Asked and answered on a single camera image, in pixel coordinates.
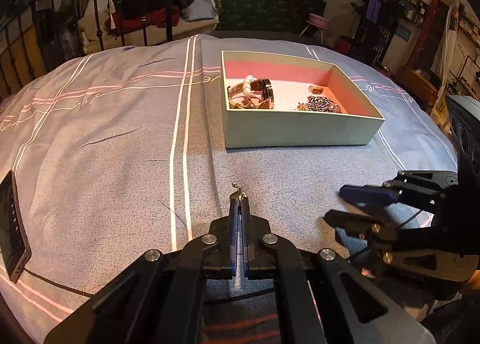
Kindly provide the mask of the person's right hand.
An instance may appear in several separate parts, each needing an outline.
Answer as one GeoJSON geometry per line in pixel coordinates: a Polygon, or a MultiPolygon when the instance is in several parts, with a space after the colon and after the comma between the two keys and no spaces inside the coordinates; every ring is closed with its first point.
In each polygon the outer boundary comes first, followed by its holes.
{"type": "Polygon", "coordinates": [[[471,277],[459,290],[462,298],[469,302],[479,302],[480,297],[480,280],[479,276],[471,277]]]}

